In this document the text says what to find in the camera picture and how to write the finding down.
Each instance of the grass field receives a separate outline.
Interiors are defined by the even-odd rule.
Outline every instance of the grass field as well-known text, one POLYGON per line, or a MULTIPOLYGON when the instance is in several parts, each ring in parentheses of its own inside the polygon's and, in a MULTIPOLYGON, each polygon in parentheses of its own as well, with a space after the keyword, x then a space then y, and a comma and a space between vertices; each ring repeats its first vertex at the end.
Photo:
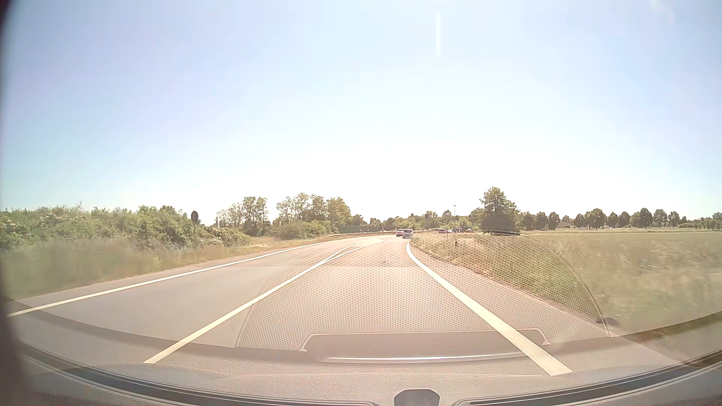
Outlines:
POLYGON ((722 311, 722 233, 682 230, 460 234, 458 246, 445 236, 419 233, 412 243, 439 259, 588 312, 580 280, 603 316, 614 317, 625 332, 639 332, 722 311))
POLYGON ((163 271, 199 262, 329 239, 278 241, 253 237, 246 246, 138 250, 124 239, 54 240, 0 252, 4 295, 13 299, 163 271))

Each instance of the white lane marking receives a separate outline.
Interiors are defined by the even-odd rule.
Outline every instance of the white lane marking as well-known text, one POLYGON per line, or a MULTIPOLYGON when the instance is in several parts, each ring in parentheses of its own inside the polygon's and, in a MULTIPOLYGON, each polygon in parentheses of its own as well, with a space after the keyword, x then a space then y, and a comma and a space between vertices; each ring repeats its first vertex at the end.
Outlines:
POLYGON ((254 299, 251 299, 249 302, 244 303, 243 305, 241 305, 241 306, 233 309, 231 312, 225 314, 224 316, 220 317, 220 318, 217 319, 216 321, 213 321, 211 324, 208 324, 207 326, 202 327, 200 330, 194 332, 193 334, 187 336, 186 338, 183 338, 181 341, 178 341, 177 343, 171 345, 170 347, 168 347, 168 348, 166 348, 165 350, 159 352, 158 354, 153 355, 151 358, 148 358, 148 359, 145 360, 143 363, 156 363, 156 362, 162 360, 163 358, 169 356, 171 353, 173 353, 174 351, 176 351, 178 348, 181 348, 181 347, 183 347, 184 345, 188 344, 189 342, 191 342, 191 341, 195 340, 196 338, 202 336, 203 334, 206 334, 206 333, 209 332, 211 329, 213 329, 213 328, 217 327, 218 325, 220 325, 222 322, 230 319, 231 317, 235 316, 236 314, 239 314, 241 311, 244 311, 244 310, 246 310, 247 308, 253 306, 253 305, 256 304, 257 302, 259 302, 261 299, 265 298, 266 296, 270 295, 271 293, 275 292, 276 290, 278 290, 278 289, 280 289, 280 288, 283 288, 285 285, 288 285, 289 283, 293 282, 294 280, 298 279, 299 277, 301 277, 301 276, 309 273, 310 271, 312 271, 312 270, 320 267, 320 266, 323 265, 323 264, 326 264, 326 263, 328 263, 328 262, 330 262, 330 261, 333 261, 334 259, 338 259, 338 258, 340 258, 340 257, 342 257, 342 256, 344 256, 344 255, 346 255, 346 254, 351 254, 353 251, 356 251, 356 250, 359 250, 359 249, 362 249, 362 248, 367 247, 367 246, 360 246, 360 247, 355 248, 355 249, 352 249, 352 250, 350 250, 350 251, 346 251, 346 252, 344 252, 343 254, 339 254, 339 252, 344 251, 345 249, 351 248, 352 246, 353 246, 353 245, 348 246, 348 247, 346 247, 346 248, 344 248, 344 249, 342 249, 342 250, 340 250, 340 251, 335 252, 333 255, 327 257, 326 259, 324 259, 323 261, 317 263, 316 265, 313 265, 312 267, 308 268, 307 270, 305 270, 305 271, 303 271, 303 272, 295 275, 294 277, 286 280, 285 282, 283 282, 282 284, 276 286, 275 288, 272 288, 272 289, 270 289, 270 290, 267 290, 266 292, 260 294, 259 296, 256 296, 254 299))
POLYGON ((248 261, 253 261, 254 259, 265 258, 265 257, 267 257, 267 256, 280 254, 280 253, 282 253, 282 252, 293 251, 293 250, 295 250, 295 249, 301 249, 301 248, 306 248, 306 247, 310 247, 310 246, 317 246, 318 244, 325 244, 325 243, 331 243, 331 242, 333 242, 333 241, 323 241, 323 242, 320 242, 320 243, 308 244, 308 245, 306 245, 306 246, 297 246, 297 247, 285 249, 285 250, 282 250, 282 251, 271 252, 270 254, 264 254, 264 255, 260 255, 260 256, 255 256, 255 257, 253 257, 253 258, 243 259, 243 260, 235 261, 235 262, 229 262, 229 263, 223 264, 223 265, 216 265, 215 267, 209 267, 209 268, 203 268, 203 269, 196 269, 195 271, 184 272, 184 273, 182 273, 182 274, 171 275, 171 276, 167 276, 167 277, 161 277, 161 278, 159 278, 159 279, 153 279, 153 280, 148 280, 148 281, 146 281, 146 282, 135 283, 135 284, 133 284, 133 285, 123 286, 122 288, 115 288, 115 289, 110 289, 110 290, 104 290, 103 292, 91 293, 91 294, 89 294, 89 295, 78 296, 77 298, 66 299, 66 300, 64 300, 64 301, 59 301, 59 302, 54 302, 54 303, 48 303, 48 304, 45 304, 45 305, 42 305, 42 306, 36 306, 36 307, 26 308, 25 310, 15 311, 15 312, 13 312, 13 313, 10 313, 10 314, 8 314, 7 316, 8 316, 8 317, 19 316, 19 315, 21 315, 21 314, 30 313, 31 311, 43 310, 44 308, 50 308, 50 307, 60 306, 60 305, 66 304, 66 303, 72 303, 72 302, 81 301, 81 300, 83 300, 83 299, 94 298, 95 296, 107 295, 107 294, 109 294, 109 293, 120 292, 121 290, 125 290, 125 289, 137 288, 137 287, 139 287, 139 286, 150 285, 151 283, 162 282, 163 280, 170 280, 170 279, 177 278, 177 277, 182 277, 182 276, 186 276, 186 275, 197 274, 197 273, 199 273, 199 272, 209 271, 209 270, 211 270, 211 269, 228 267, 228 266, 230 266, 230 265, 236 265, 236 264, 240 264, 241 262, 248 262, 248 261))
POLYGON ((409 258, 416 263, 421 269, 426 271, 436 282, 439 282, 446 290, 452 295, 456 296, 463 304, 469 307, 474 313, 478 314, 479 317, 484 319, 491 327, 494 327, 501 335, 506 337, 507 340, 511 341, 522 353, 530 357, 532 361, 541 366, 549 375, 561 375, 562 373, 570 373, 572 370, 567 368, 566 365, 559 362, 558 359, 552 357, 548 352, 542 350, 538 345, 534 344, 530 339, 524 337, 520 332, 516 331, 512 326, 506 324, 505 321, 496 317, 491 311, 488 311, 484 306, 480 305, 474 299, 470 298, 467 294, 460 291, 456 286, 452 285, 446 279, 442 278, 439 274, 432 271, 429 267, 419 261, 412 253, 409 243, 406 244, 406 253, 409 258))

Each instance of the roadside post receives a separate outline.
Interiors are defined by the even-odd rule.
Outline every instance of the roadside post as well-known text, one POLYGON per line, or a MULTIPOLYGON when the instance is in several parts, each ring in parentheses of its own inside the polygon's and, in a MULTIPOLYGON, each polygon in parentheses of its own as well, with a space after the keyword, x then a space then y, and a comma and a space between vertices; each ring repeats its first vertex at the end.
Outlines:
POLYGON ((198 232, 196 231, 196 225, 198 225, 198 212, 194 210, 191 213, 191 221, 193 222, 193 248, 198 248, 198 232))

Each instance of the bush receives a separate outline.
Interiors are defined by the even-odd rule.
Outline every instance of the bush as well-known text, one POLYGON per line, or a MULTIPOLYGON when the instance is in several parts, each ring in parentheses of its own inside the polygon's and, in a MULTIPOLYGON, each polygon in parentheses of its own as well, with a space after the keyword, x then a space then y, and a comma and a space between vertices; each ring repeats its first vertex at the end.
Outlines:
POLYGON ((314 220, 310 223, 296 221, 288 224, 281 224, 273 228, 271 234, 281 240, 296 240, 299 238, 315 238, 330 234, 331 223, 314 220))

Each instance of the guardrail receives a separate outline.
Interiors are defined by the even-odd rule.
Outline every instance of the guardrail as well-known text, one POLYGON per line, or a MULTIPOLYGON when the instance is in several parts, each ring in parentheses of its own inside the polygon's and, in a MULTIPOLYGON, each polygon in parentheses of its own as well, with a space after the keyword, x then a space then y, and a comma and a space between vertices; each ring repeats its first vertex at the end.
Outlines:
POLYGON ((343 237, 345 237, 345 236, 349 236, 349 237, 386 236, 386 235, 390 235, 390 234, 396 235, 396 231, 367 231, 367 232, 364 232, 364 233, 332 234, 332 235, 324 238, 324 240, 326 240, 326 239, 328 239, 328 240, 335 240, 335 239, 338 239, 338 238, 343 238, 343 237))

